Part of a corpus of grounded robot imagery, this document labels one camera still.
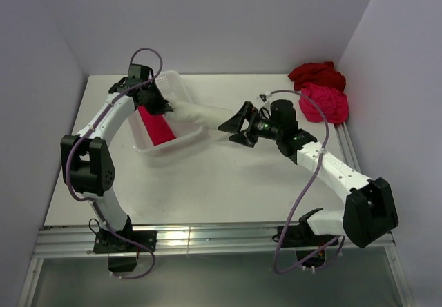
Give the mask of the dark red t shirt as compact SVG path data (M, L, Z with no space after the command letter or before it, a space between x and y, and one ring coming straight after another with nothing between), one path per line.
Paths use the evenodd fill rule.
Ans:
M294 68L288 78L294 83L294 90L299 91L306 83L324 86L343 92L346 86L346 78L335 69L333 61L323 63L304 63Z

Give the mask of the rolled pink t shirt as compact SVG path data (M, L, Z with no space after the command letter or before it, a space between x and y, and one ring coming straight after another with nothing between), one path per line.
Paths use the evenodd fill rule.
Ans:
M137 110L154 146L172 141L176 138L162 115L152 115L144 106L140 106Z

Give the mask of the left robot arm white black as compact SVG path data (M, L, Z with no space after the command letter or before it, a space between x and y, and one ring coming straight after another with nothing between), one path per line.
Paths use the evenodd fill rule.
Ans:
M86 127L61 139L63 179L70 194L78 202L91 204L100 228L113 230L109 242L118 251L132 248L135 235L125 228L129 216L113 190L115 167L108 146L138 107L151 115L172 111L155 84L157 76L152 68L132 63L128 75L109 89L104 105Z

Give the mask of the aluminium rail frame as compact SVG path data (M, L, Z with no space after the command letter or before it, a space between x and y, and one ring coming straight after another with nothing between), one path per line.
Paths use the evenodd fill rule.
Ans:
M346 242L314 274L271 269L271 222L158 226L151 275L107 274L85 226L37 237L20 306L413 306L392 235L365 249Z

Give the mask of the white plastic basket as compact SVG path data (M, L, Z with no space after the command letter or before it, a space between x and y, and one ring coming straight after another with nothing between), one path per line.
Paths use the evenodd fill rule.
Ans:
M164 97L193 103L180 74L168 70L155 80ZM195 123L176 122L163 116L153 116L144 107L138 108L128 119L133 147L146 155L172 151L195 139L203 127Z

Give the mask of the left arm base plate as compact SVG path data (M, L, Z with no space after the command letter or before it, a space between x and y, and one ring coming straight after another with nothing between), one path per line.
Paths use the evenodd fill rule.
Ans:
M139 279L152 271L156 262L156 230L133 230L129 218L121 231L104 230L96 219L89 220L88 228L95 236L93 254L108 256L108 270L112 276L119 279ZM151 256L151 265L145 273L131 275L137 267L141 252Z

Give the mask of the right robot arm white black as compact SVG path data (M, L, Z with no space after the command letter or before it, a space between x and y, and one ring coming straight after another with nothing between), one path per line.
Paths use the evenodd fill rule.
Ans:
M390 184L355 171L327 152L317 138L299 127L291 101L274 101L268 117L247 101L218 130L229 133L229 141L248 147L260 138L275 141L282 155L316 173L343 202L342 210L315 208L300 217L288 227L289 241L283 246L319 246L341 236L364 248L398 226Z

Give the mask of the white t shirt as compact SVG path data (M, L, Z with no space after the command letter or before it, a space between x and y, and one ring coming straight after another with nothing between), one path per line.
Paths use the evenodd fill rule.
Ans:
M165 118L171 121L194 123L205 128L218 130L234 113L229 109L203 106L185 101L169 101L171 112Z

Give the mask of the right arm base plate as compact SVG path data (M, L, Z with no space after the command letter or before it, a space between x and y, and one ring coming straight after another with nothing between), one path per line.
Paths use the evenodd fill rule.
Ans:
M313 248L324 246L329 241L337 238L331 243L332 246L337 246L340 241L340 236L335 235L315 235L309 226L304 225L290 225L286 231L285 236L282 236L284 226L277 226L276 233L272 236L272 241L278 249L278 244L281 241L281 248Z

